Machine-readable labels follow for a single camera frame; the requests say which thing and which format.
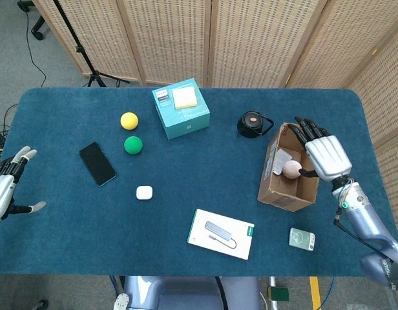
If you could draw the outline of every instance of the robot finger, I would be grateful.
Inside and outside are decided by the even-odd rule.
[[[11,158],[6,159],[0,164],[0,176],[5,174],[5,171],[8,170],[9,166],[11,165]]]
[[[37,150],[30,150],[26,154],[22,155],[22,158],[26,158],[26,160],[30,161],[37,154]]]
[[[330,134],[330,133],[328,132],[328,130],[326,130],[325,128],[320,128],[320,130],[321,130],[322,135],[323,135],[324,137],[331,136],[331,134]]]
[[[316,138],[323,137],[322,132],[318,129],[317,124],[313,120],[309,118],[304,118],[304,121],[311,127],[314,135],[316,135]]]
[[[294,135],[297,137],[298,141],[300,141],[302,146],[305,147],[305,144],[308,142],[308,139],[307,137],[305,137],[305,134],[294,124],[288,124],[288,128],[294,132]]]
[[[8,214],[31,213],[32,208],[29,205],[14,205],[11,204],[8,208]]]
[[[307,170],[301,168],[298,171],[301,173],[302,176],[305,176],[307,178],[318,178],[318,174],[315,170],[307,171]]]
[[[31,150],[31,148],[29,146],[23,147],[21,150],[19,150],[19,152],[14,156],[14,158],[12,159],[12,163],[18,163],[19,159],[21,158],[22,155],[25,155],[26,153],[28,153]]]
[[[37,212],[40,211],[43,207],[45,207],[47,203],[45,201],[40,201],[39,203],[36,203],[35,205],[30,205],[29,207],[31,208],[31,212]]]
[[[316,138],[314,132],[302,118],[300,118],[299,116],[295,116],[295,120],[299,122],[302,131],[304,131],[305,137],[307,137],[308,141],[312,141]]]

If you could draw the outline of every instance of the cardboard box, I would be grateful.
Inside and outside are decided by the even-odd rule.
[[[287,211],[297,211],[315,203],[319,184],[318,178],[300,176],[291,180],[283,174],[277,176],[272,173],[272,166],[278,149],[283,149],[292,155],[293,160],[299,161],[302,168],[307,171],[313,170],[304,147],[299,143],[292,130],[287,127],[287,123],[283,123],[268,145],[259,185],[258,201]]]
[[[176,109],[173,90],[184,87],[194,88],[197,104],[194,107]],[[186,81],[155,89],[152,93],[156,110],[168,139],[209,126],[210,112],[194,79],[187,79]]]

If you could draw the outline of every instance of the black smartphone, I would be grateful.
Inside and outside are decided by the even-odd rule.
[[[96,142],[80,150],[80,157],[98,186],[106,184],[116,176],[116,171]]]

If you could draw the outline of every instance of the pink ball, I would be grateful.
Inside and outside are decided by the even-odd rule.
[[[282,173],[289,179],[296,179],[301,175],[299,172],[301,168],[302,166],[299,162],[296,160],[289,160],[285,162],[282,168]]]

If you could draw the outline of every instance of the black speaker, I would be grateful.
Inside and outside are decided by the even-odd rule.
[[[269,127],[265,131],[263,131],[264,119],[270,123]],[[261,113],[248,111],[242,115],[236,127],[239,134],[243,135],[244,137],[255,138],[266,134],[273,125],[274,122],[266,116],[263,116]]]

